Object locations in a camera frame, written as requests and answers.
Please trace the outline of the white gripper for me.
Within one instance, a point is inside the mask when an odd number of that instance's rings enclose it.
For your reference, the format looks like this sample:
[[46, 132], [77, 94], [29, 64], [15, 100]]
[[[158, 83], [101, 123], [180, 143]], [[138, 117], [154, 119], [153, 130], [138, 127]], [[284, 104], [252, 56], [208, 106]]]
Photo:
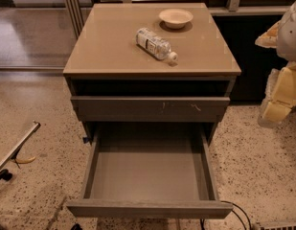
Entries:
[[265, 96], [268, 100], [262, 101], [258, 124], [261, 127], [275, 127], [296, 105], [296, 62], [290, 61], [281, 70], [271, 70]]

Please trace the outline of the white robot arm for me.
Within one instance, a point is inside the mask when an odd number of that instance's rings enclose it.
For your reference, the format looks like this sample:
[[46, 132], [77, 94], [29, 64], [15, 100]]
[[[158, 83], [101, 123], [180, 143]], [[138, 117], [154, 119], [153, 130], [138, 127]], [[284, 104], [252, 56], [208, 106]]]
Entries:
[[287, 60], [284, 68], [272, 69], [268, 76], [258, 119], [262, 127], [275, 127], [296, 106], [296, 1], [255, 44], [273, 48], [280, 58]]

